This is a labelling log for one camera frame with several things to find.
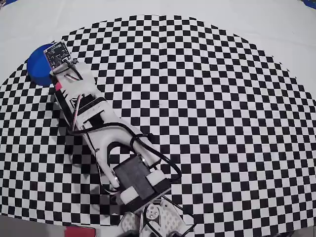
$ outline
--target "blue object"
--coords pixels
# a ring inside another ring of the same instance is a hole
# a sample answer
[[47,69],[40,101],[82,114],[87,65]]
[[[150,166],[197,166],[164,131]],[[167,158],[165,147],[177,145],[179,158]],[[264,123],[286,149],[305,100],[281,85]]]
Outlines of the blue object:
[[44,50],[52,45],[52,43],[49,43],[37,48],[28,59],[26,69],[31,80],[37,85],[49,86],[51,84],[49,77],[51,68],[44,55]]
[[13,3],[13,2],[15,2],[15,1],[17,1],[17,0],[6,0],[6,1],[5,1],[5,5],[8,5],[8,4]]
[[312,0],[304,0],[304,3],[306,6],[316,9],[316,2]]

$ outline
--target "red object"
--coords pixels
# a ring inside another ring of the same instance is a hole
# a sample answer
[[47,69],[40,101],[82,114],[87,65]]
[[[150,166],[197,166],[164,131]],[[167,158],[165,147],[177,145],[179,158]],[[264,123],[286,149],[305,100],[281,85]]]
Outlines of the red object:
[[61,89],[61,84],[59,83],[59,82],[57,82],[56,83],[56,85],[55,85],[55,90],[57,91],[57,90],[60,90]]
[[65,237],[95,237],[95,229],[77,226],[68,226]]

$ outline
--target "circuit board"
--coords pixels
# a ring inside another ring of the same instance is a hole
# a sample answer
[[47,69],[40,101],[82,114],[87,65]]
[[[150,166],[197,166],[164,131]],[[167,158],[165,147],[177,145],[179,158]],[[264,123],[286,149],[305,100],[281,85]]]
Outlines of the circuit board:
[[55,69],[63,63],[64,59],[70,59],[70,53],[64,41],[58,42],[48,49],[44,54],[49,62],[51,69]]

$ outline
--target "black and white checkered square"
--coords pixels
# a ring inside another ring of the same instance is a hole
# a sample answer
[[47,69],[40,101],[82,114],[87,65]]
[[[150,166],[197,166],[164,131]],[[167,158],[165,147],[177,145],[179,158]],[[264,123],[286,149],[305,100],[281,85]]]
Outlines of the black and white checkered square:
[[[169,197],[194,213],[197,236],[314,224],[316,102],[273,57],[180,16],[105,21],[63,39],[116,114],[158,135],[155,147],[181,168]],[[122,210],[100,194],[95,160],[66,133],[53,93],[30,82],[26,63],[0,87],[0,213],[117,224]],[[126,153],[113,150],[109,163]]]

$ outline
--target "robotic arm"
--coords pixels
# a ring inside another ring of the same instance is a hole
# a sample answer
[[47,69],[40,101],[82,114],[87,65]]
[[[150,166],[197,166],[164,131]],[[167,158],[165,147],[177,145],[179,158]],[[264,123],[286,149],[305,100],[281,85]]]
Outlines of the robotic arm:
[[[172,180],[155,168],[161,159],[169,163],[181,177],[180,169],[153,148],[150,136],[119,118],[98,90],[90,68],[72,60],[64,42],[44,51],[52,68],[55,96],[70,133],[82,134],[95,155],[98,165],[112,186],[120,191],[120,199],[132,212],[137,212],[171,189]],[[109,146],[113,143],[129,147],[135,155],[108,166]]]

